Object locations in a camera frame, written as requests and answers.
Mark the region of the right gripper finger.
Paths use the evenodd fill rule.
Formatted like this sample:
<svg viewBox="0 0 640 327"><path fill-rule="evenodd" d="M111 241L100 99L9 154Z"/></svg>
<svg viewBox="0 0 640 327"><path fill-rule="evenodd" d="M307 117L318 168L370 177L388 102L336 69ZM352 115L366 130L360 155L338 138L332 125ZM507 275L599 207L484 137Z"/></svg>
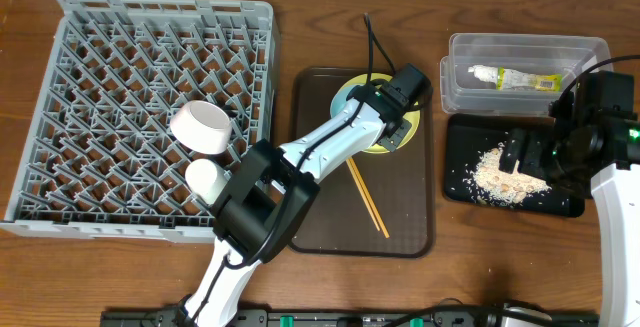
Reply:
<svg viewBox="0 0 640 327"><path fill-rule="evenodd" d="M518 172L531 177L545 177L543 157L549 146L549 136L541 131L527 131L521 149Z"/></svg>
<svg viewBox="0 0 640 327"><path fill-rule="evenodd" d="M499 160L499 170L511 174L520 160L521 152L526 140L526 131L515 128L508 132L505 146Z"/></svg>

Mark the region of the yellow plate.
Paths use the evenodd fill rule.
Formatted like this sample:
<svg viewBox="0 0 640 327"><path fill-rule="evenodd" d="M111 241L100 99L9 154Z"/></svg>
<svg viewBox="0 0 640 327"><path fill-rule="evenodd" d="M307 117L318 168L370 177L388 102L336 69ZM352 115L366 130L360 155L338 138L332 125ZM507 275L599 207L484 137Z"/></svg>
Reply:
<svg viewBox="0 0 640 327"><path fill-rule="evenodd" d="M364 84L365 82L366 82L366 74L360 74L360 75L357 75L357 76L349 79L347 82L345 82L339 88L339 90L342 89L342 88L349 88L350 86L352 86L354 88L354 87L356 87L358 85ZM413 127L412 127L411 132L410 132L410 138L408 140L406 140L405 143L400 148L404 147L413 138L413 136L416 134L416 132L418 130L418 127L419 127L419 124L420 124L421 112L420 111L407 112L404 115L404 119L407 119L409 122L411 122ZM378 144L375 144L375 145L372 145L371 147L365 149L364 153L385 154L385 153L389 153L389 152L386 151L381 146L379 146Z"/></svg>

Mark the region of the rice food waste pile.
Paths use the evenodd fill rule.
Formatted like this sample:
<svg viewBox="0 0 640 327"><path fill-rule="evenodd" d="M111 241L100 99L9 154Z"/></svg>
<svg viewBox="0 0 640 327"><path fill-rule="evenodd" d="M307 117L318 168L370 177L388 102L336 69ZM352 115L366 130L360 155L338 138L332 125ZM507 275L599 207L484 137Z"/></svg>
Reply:
<svg viewBox="0 0 640 327"><path fill-rule="evenodd" d="M506 173L499 169L505 144L499 143L479 155L478 163L465 171L463 185L481 204L497 204L501 207L520 205L528 197L547 194L551 188L541 179L516 170Z"/></svg>

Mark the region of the green snack wrapper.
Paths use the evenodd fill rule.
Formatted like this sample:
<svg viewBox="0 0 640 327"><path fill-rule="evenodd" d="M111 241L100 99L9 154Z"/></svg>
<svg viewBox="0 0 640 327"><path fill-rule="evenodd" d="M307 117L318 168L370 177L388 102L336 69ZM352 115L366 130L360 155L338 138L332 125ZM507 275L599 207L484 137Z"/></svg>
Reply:
<svg viewBox="0 0 640 327"><path fill-rule="evenodd" d="M484 65L473 65L467 71L483 82L493 83L500 91L559 92L563 79L561 74L538 75Z"/></svg>

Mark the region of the white cup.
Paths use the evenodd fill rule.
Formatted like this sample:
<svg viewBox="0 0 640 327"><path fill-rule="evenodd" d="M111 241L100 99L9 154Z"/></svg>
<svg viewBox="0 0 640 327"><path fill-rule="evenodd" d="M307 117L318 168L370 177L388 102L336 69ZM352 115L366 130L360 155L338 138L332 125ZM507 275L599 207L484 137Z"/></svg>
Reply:
<svg viewBox="0 0 640 327"><path fill-rule="evenodd" d="M190 191L207 205L216 201L228 182L225 171L209 159L191 162L186 168L185 180Z"/></svg>

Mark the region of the pink bowl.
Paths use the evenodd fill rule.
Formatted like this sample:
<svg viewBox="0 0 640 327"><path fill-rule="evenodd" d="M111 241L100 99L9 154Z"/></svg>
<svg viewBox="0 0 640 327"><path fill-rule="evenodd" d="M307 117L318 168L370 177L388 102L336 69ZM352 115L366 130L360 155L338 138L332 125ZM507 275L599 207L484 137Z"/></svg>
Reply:
<svg viewBox="0 0 640 327"><path fill-rule="evenodd" d="M171 118L175 138L196 152L217 155L224 152L231 136L231 119L218 106L201 100L187 102Z"/></svg>

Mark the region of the light blue bowl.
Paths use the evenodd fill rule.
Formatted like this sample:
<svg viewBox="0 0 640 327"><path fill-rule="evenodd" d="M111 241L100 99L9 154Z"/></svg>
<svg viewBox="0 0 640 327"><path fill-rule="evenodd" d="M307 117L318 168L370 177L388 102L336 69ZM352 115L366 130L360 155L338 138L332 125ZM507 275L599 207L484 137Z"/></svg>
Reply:
<svg viewBox="0 0 640 327"><path fill-rule="evenodd" d="M342 88L335 94L330 104L331 118L339 115L343 111L345 105L347 104L347 98L352 89L352 86L350 86L349 88Z"/></svg>

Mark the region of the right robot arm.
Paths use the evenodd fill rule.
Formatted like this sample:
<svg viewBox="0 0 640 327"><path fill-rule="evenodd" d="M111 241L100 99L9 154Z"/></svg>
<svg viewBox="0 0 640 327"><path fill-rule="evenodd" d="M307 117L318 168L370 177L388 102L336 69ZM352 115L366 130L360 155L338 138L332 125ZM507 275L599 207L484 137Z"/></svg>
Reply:
<svg viewBox="0 0 640 327"><path fill-rule="evenodd" d="M594 201L599 221L602 326L639 323L639 117L634 79L584 73L552 103L551 131L509 132L499 162L505 173L545 181Z"/></svg>

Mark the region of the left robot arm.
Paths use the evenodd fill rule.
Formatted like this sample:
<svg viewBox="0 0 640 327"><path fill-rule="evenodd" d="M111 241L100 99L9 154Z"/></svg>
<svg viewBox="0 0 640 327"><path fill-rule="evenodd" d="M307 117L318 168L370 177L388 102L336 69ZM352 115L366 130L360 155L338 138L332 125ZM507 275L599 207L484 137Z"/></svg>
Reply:
<svg viewBox="0 0 640 327"><path fill-rule="evenodd" d="M388 79L368 76L343 108L304 137L273 146L256 142L231 176L212 161L230 139L230 120L205 101L185 104L170 128L201 158L185 180L213 216L214 251L200 286L182 304L180 326L225 326L258 266L270 262L299 229L320 182L348 158L376 144L393 152L406 136L406 114L431 96L428 77L408 64Z"/></svg>

